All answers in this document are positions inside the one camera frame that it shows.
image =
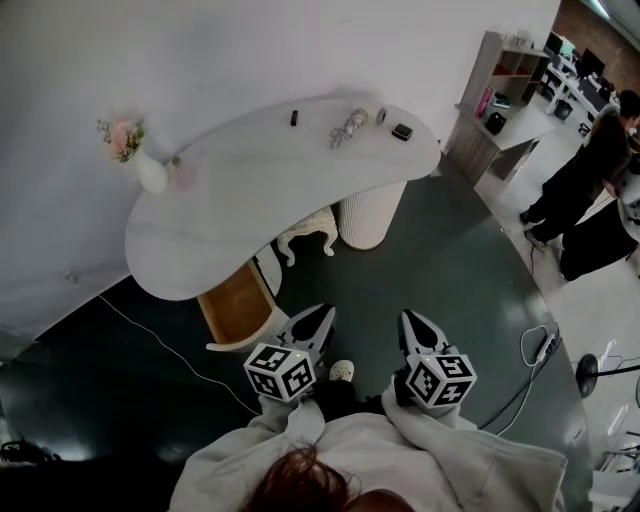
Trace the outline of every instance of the white shoe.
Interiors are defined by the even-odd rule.
[[[346,380],[347,382],[351,382],[355,371],[356,367],[353,363],[343,359],[334,363],[331,367],[331,370],[329,370],[329,380]]]

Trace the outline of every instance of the brick wall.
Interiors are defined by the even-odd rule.
[[[605,63],[604,77],[617,91],[633,89],[640,94],[640,53],[580,0],[562,0],[553,31],[580,53],[589,48]]]

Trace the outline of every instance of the dark green floor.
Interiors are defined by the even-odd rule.
[[[463,414],[481,423],[526,382],[522,331],[552,324],[535,284],[488,209],[447,169],[408,184],[385,241],[359,252],[339,240],[335,256],[320,235],[295,239],[296,265],[283,266],[277,301],[289,315],[316,304],[338,308],[329,356],[356,364],[361,396],[380,393],[402,365],[396,320],[403,308],[435,321],[469,354],[478,382]],[[105,293],[133,320],[156,331],[202,374],[220,379],[252,406],[243,355],[204,350],[207,326],[196,301],[155,299],[128,278]],[[42,344],[0,370],[10,426],[65,458],[114,453],[183,460],[250,414],[226,390],[197,379],[155,338],[95,299],[41,337]],[[514,409],[490,430],[508,422]],[[568,455],[563,489],[581,510],[590,483],[584,412],[562,347],[535,381],[507,437]]]

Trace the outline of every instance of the floor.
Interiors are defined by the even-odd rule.
[[[289,315],[318,302],[338,309],[327,357],[350,358],[361,397],[380,393],[399,369],[397,318],[427,315],[475,361],[478,382],[462,413],[481,424],[529,380],[520,334],[552,319],[535,283],[499,224],[460,176],[443,173],[407,185],[385,242],[368,252],[340,240],[335,256],[320,235],[296,238],[293,268],[283,265],[278,305]],[[156,331],[201,374],[228,383],[256,405],[242,354],[204,350],[210,341],[195,300],[155,299],[128,278],[105,297]],[[94,299],[0,369],[0,400],[14,432],[67,460],[147,454],[184,460],[248,413],[222,387],[189,373],[153,336]],[[532,336],[533,347],[541,340]],[[488,430],[500,430],[515,402]],[[527,406],[506,437],[567,454],[563,490],[585,508],[591,473],[582,402],[563,345],[536,379]]]
[[[582,143],[578,126],[586,119],[586,112],[577,102],[572,103],[574,111],[565,122],[553,116],[549,118],[556,130],[543,138],[508,184],[486,173],[475,187],[529,269],[531,245],[523,236],[518,213],[538,199],[542,184],[575,154]],[[532,104],[545,108],[548,101],[536,94]],[[603,194],[586,217],[609,201],[611,198]],[[637,253],[628,262],[619,261],[567,283],[558,271],[558,247],[559,241],[544,254],[534,251],[533,275],[561,326],[571,360],[578,361],[591,352],[601,356],[602,370],[611,370],[623,359],[639,358],[640,271]],[[631,364],[637,363],[625,361],[624,366]],[[584,401],[594,454],[602,453],[607,447],[635,444],[633,438],[621,436],[616,439],[616,436],[626,430],[640,431],[640,410],[635,399],[637,381],[638,374],[633,372],[601,378],[594,393]]]

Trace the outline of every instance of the curved tabletop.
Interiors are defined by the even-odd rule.
[[[357,192],[430,174],[440,160],[431,130],[382,104],[310,99],[257,110],[225,123],[180,154],[191,183],[159,195],[142,192],[129,217],[125,252],[149,293],[193,298],[215,287],[260,249],[308,215]],[[369,123],[330,149],[329,133],[364,107]],[[298,125],[289,125],[297,109]],[[403,142],[391,135],[413,128]]]

